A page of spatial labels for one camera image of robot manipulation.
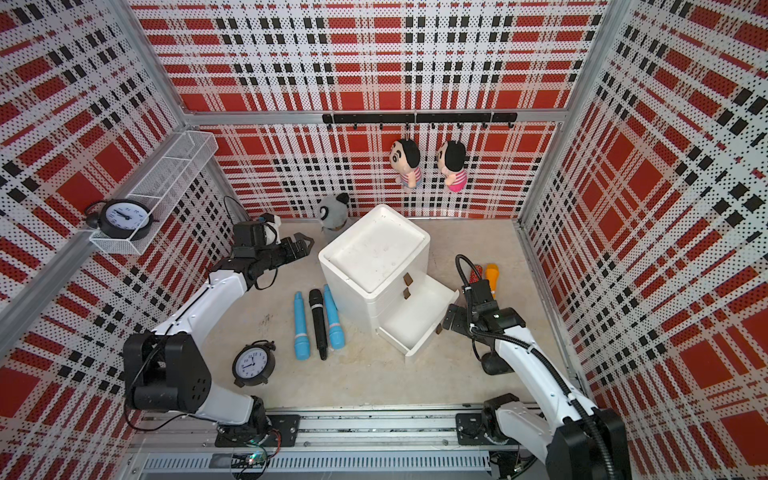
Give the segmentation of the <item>black toy microphone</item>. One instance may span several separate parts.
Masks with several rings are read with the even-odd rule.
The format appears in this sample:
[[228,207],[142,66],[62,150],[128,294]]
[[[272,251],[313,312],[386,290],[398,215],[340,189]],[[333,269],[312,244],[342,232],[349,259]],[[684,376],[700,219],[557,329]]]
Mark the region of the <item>black toy microphone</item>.
[[319,289],[309,292],[309,306],[311,309],[316,347],[322,361],[328,358],[328,337],[324,313],[323,294]]

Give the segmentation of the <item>orange toy microphone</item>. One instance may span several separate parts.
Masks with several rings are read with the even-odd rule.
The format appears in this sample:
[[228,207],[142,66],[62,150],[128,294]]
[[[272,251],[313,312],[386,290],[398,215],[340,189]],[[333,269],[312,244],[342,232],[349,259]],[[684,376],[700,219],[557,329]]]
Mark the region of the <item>orange toy microphone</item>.
[[498,279],[500,277],[499,267],[494,263],[489,263],[485,269],[485,278],[489,283],[491,294],[496,297]]

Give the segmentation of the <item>blue toy microphone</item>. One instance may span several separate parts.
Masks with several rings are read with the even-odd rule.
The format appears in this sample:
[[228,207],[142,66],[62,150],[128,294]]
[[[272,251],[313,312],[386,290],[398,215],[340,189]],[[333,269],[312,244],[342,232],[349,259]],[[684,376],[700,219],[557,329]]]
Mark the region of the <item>blue toy microphone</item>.
[[323,289],[324,306],[328,324],[328,339],[332,349],[340,350],[345,346],[345,335],[341,326],[340,317],[330,287]]
[[294,351],[296,359],[305,361],[310,358],[311,345],[307,332],[304,299],[301,292],[294,295]]

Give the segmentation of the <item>white plastic drawer cabinet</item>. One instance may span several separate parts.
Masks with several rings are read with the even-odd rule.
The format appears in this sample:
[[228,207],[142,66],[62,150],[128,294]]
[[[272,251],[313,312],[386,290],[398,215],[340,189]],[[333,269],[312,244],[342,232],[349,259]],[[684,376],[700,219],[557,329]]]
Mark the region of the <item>white plastic drawer cabinet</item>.
[[358,219],[318,258],[339,314],[373,333],[408,286],[427,271],[428,232],[386,204]]

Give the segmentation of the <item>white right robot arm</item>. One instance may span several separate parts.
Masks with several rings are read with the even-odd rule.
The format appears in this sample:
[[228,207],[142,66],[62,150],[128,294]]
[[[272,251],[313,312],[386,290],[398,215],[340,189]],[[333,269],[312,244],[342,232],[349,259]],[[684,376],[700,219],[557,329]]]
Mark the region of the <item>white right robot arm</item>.
[[629,479],[626,427],[610,408],[599,408],[539,348],[513,308],[501,308],[490,282],[459,275],[466,304],[449,306],[442,322],[489,350],[476,358],[488,375],[516,374],[532,395],[532,411],[511,393],[484,402],[475,415],[456,417],[462,445],[510,445],[542,462],[551,479]]

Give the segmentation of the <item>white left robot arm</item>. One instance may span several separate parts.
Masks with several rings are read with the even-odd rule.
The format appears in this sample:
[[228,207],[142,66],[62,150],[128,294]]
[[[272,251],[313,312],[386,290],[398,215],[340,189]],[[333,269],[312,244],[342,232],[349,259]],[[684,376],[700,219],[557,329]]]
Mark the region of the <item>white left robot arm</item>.
[[230,253],[208,271],[201,288],[153,330],[130,335],[123,345],[123,418],[133,411],[171,412],[211,421],[216,444],[254,446],[281,436],[262,399],[217,384],[201,347],[229,308],[258,286],[264,273],[308,256],[314,240],[283,237],[281,219],[263,213],[233,226]]

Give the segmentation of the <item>red glitter toy microphone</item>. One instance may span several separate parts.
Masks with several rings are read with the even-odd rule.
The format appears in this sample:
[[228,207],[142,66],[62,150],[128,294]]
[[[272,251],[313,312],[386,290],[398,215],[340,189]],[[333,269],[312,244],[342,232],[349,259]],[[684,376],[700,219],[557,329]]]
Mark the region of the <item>red glitter toy microphone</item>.
[[473,265],[470,268],[469,283],[477,283],[483,279],[483,268],[481,265]]

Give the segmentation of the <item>white bottom drawer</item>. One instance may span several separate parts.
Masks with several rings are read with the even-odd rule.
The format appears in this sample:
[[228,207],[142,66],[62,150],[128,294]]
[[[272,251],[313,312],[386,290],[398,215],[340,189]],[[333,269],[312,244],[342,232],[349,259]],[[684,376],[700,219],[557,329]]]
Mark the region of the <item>white bottom drawer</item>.
[[435,334],[448,306],[458,299],[459,291],[451,290],[429,275],[419,277],[407,288],[410,298],[405,300],[401,293],[376,333],[398,350],[406,363],[413,363]]

